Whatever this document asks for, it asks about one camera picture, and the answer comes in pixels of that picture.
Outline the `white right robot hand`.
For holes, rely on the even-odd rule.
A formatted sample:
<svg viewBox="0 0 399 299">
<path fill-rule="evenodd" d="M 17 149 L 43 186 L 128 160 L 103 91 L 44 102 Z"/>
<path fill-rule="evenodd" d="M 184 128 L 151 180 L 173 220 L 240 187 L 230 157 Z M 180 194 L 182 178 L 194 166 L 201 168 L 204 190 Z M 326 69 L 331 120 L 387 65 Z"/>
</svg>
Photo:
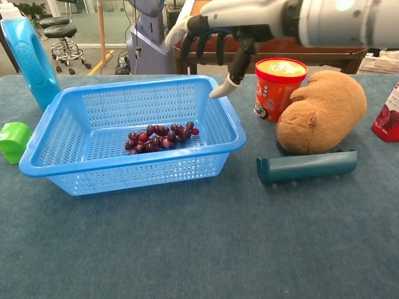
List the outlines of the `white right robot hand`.
<svg viewBox="0 0 399 299">
<path fill-rule="evenodd" d="M 219 40 L 233 36 L 240 48 L 225 81 L 209 95 L 212 99 L 224 97 L 240 86 L 259 44 L 284 37 L 286 6 L 287 1 L 211 1 L 199 14 L 177 21 L 165 38 L 165 45 L 173 47 L 182 41 L 180 57 L 185 60 L 195 40 L 197 49 L 201 50 L 213 34 L 217 34 Z"/>
</svg>

